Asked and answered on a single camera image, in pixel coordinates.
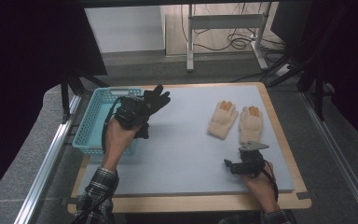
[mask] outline black glove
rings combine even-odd
[[[170,93],[166,91],[161,95],[162,90],[163,87],[161,85],[157,85],[152,91],[144,92],[144,101],[138,112],[139,115],[151,116],[170,102]]]

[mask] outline gray floor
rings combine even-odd
[[[198,56],[195,71],[186,72],[184,57],[167,58],[160,52],[139,52],[104,55],[108,77],[101,80],[114,86],[179,83],[219,83],[259,72],[253,54]],[[257,81],[249,77],[243,81]],[[310,209],[295,210],[298,223],[358,223],[358,202],[333,160],[326,143],[316,129],[304,102],[296,91],[298,77],[293,77],[268,94],[281,122],[300,173],[312,198]],[[84,80],[87,89],[97,86]],[[81,108],[87,107],[88,96]],[[329,98],[324,99],[326,124],[342,147],[353,171],[358,175],[358,132],[337,112]],[[33,130],[25,141],[18,158],[0,183],[0,223],[13,223],[31,187],[34,177],[46,156],[62,119],[61,90],[48,91],[44,107]],[[41,196],[31,223],[70,223],[72,215],[66,210],[82,154],[70,146],[76,127],[67,137],[50,179]],[[165,214],[127,216],[128,223],[170,223],[192,217],[193,222],[214,223],[208,214]]]

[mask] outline checkered sleeve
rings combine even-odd
[[[273,213],[261,213],[262,224],[291,224],[284,210]]]
[[[117,173],[99,167],[86,187],[85,192],[77,199],[75,217],[81,216],[93,204],[107,196],[99,206],[94,208],[87,217],[83,218],[87,220],[85,223],[113,223],[112,197],[117,185]]]

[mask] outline table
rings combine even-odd
[[[197,87],[238,87],[250,86],[257,87],[263,104],[267,110],[273,132],[277,137],[283,157],[286,161],[290,176],[292,177],[294,190],[291,192],[280,193],[279,205],[283,209],[309,208],[311,200],[309,198],[299,199],[298,193],[305,193],[307,189],[296,166],[296,161],[288,146],[281,124],[275,114],[272,103],[265,86],[262,83],[219,83],[219,84],[189,84],[189,85],[166,85],[165,88],[197,88]],[[72,192],[72,198],[77,197],[78,187],[88,165],[90,157],[85,156],[77,180]],[[68,204],[68,211],[74,213],[76,210],[75,200]],[[243,211],[259,210],[260,207],[252,195],[248,193],[235,194],[211,194],[211,195],[191,195],[191,196],[126,196],[115,197],[115,213],[153,213],[153,212],[201,212],[201,211]]]

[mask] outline plastic basket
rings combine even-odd
[[[80,126],[76,132],[75,139],[72,143],[73,147],[79,148],[87,155],[103,155],[102,147],[102,131],[103,123],[112,107],[113,102],[123,95],[133,94],[142,95],[142,89],[129,88],[99,88],[92,94],[91,100],[87,107],[86,113],[80,122]],[[114,112],[120,106],[117,103]],[[136,148],[137,140],[132,140],[131,145],[123,152],[124,155],[132,155]]]

